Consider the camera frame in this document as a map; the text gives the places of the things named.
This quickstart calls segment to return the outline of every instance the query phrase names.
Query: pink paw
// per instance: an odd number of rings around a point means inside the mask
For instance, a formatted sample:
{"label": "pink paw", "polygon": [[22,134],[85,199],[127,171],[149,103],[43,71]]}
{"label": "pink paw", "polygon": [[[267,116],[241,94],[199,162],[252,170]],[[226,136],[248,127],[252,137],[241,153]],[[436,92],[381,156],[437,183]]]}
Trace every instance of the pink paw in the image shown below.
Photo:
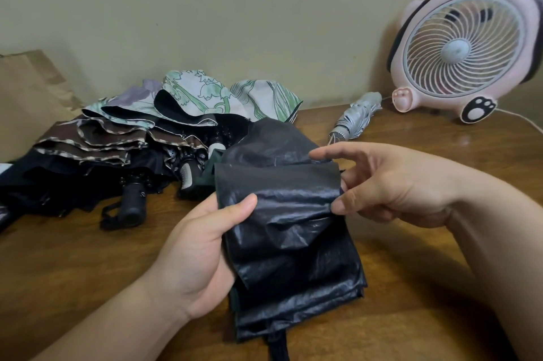
{"label": "pink paw", "polygon": [[392,103],[400,112],[407,112],[413,105],[413,94],[409,88],[398,88],[392,92]]}

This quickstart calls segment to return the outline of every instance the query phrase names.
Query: fan grille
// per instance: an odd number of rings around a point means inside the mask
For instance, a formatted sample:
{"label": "fan grille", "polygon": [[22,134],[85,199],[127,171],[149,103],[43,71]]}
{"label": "fan grille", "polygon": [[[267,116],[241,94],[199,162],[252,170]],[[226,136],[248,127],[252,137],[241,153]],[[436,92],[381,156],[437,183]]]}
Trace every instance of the fan grille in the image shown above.
{"label": "fan grille", "polygon": [[404,50],[404,69],[418,90],[463,96],[494,83],[524,45],[519,10],[506,0],[452,0],[418,23]]}

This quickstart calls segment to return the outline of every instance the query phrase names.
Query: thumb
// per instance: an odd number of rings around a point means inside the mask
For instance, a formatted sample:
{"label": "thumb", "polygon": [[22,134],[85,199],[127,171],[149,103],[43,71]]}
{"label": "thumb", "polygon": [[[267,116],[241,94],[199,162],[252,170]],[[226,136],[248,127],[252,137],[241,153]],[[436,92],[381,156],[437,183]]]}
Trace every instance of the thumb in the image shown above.
{"label": "thumb", "polygon": [[218,209],[201,218],[198,225],[204,228],[212,239],[221,238],[230,228],[245,221],[256,207],[258,199],[255,194],[249,194],[243,201]]}
{"label": "thumb", "polygon": [[332,212],[336,215],[345,215],[361,211],[375,205],[385,205],[390,202],[390,191],[378,175],[351,188],[332,203]]}

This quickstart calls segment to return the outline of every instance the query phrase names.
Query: brown tabletop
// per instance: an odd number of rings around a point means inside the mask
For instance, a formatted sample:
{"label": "brown tabletop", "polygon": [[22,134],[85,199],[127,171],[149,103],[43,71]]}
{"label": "brown tabletop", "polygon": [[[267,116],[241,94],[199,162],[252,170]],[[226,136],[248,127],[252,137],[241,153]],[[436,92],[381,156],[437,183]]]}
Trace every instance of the brown tabletop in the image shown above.
{"label": "brown tabletop", "polygon": [[[396,113],[387,102],[360,140],[408,146],[489,172],[543,203],[543,136],[495,113],[475,125],[446,114]],[[295,125],[317,144],[345,106],[301,111]],[[102,202],[65,218],[24,216],[0,234],[0,359],[29,359],[148,268],[195,205],[176,185],[151,195],[146,222],[105,233]],[[364,265],[365,298],[288,332],[291,360],[496,360],[512,351],[451,234],[401,221],[349,217]],[[186,325],[162,360],[266,360],[261,339],[232,342],[227,301]]]}

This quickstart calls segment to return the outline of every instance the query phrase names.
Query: fan center hub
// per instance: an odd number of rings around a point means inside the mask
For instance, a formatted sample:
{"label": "fan center hub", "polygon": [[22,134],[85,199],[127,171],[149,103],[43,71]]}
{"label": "fan center hub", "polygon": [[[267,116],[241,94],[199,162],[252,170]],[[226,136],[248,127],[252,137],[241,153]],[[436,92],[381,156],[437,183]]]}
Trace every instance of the fan center hub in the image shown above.
{"label": "fan center hub", "polygon": [[471,43],[464,38],[447,42],[441,50],[441,59],[447,64],[457,64],[466,59],[471,52]]}

